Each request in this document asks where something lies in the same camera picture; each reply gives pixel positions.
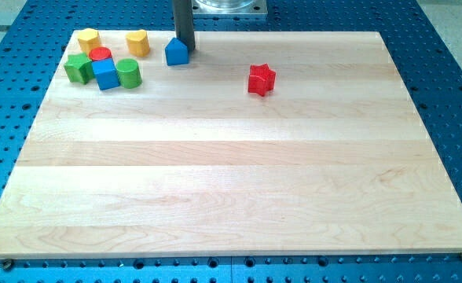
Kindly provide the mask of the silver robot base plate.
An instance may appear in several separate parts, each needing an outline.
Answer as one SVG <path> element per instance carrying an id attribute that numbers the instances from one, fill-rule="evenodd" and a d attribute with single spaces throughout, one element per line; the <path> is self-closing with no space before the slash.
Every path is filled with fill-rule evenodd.
<path id="1" fill-rule="evenodd" d="M 196 17 L 265 17 L 266 0 L 192 0 Z"/>

